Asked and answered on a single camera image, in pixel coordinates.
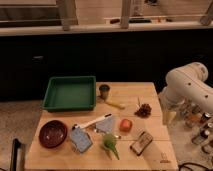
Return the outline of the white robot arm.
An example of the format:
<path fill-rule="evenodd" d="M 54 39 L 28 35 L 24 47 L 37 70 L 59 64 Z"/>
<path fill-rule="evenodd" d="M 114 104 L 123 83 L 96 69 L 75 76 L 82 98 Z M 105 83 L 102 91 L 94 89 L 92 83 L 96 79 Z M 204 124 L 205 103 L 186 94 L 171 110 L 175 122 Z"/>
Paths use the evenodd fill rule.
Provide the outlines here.
<path fill-rule="evenodd" d="M 167 73 L 166 86 L 158 95 L 164 125 L 175 117 L 177 109 L 186 100 L 213 114 L 213 88 L 205 83 L 207 78 L 208 69 L 200 62 L 177 67 Z"/>

